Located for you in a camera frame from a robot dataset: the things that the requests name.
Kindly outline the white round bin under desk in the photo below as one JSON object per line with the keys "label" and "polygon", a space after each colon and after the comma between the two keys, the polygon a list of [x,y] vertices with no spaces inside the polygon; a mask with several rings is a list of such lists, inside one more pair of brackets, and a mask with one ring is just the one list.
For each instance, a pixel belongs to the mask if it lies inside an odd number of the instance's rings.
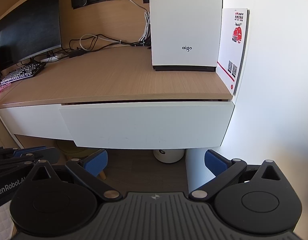
{"label": "white round bin under desk", "polygon": [[154,157],[166,164],[172,164],[180,161],[185,154],[185,149],[174,149],[174,150],[153,150]]}

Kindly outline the white desk drawer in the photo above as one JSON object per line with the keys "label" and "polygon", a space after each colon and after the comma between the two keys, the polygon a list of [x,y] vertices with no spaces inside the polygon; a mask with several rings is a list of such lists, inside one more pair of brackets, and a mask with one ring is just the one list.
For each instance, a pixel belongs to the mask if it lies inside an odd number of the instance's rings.
{"label": "white desk drawer", "polygon": [[234,110],[230,102],[126,102],[60,108],[83,147],[155,150],[219,146]]}

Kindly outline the black white keyboard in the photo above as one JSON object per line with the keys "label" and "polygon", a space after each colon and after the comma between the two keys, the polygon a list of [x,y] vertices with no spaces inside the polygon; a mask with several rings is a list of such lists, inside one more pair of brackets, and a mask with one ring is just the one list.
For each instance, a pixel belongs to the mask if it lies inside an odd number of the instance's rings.
{"label": "black white keyboard", "polygon": [[1,85],[35,77],[46,66],[46,62],[31,63],[11,71],[1,81]]}

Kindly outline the black computer monitor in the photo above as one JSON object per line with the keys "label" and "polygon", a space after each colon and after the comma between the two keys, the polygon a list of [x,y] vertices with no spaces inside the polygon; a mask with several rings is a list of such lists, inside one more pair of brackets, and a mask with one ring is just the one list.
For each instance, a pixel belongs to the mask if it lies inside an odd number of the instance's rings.
{"label": "black computer monitor", "polygon": [[0,70],[61,45],[59,0],[27,0],[0,20]]}

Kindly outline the white poster board red print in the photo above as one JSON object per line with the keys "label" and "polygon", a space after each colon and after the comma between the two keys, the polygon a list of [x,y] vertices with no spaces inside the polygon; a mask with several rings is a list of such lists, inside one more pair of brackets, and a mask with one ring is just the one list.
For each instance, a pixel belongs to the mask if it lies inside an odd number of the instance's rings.
{"label": "white poster board red print", "polygon": [[243,62],[249,10],[224,8],[216,73],[231,95],[235,94]]}

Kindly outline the white aigo computer case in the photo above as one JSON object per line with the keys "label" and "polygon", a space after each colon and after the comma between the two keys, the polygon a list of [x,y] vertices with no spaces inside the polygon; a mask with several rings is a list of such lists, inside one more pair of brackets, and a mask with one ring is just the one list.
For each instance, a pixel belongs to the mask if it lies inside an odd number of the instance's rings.
{"label": "white aigo computer case", "polygon": [[216,70],[223,0],[150,0],[156,71]]}

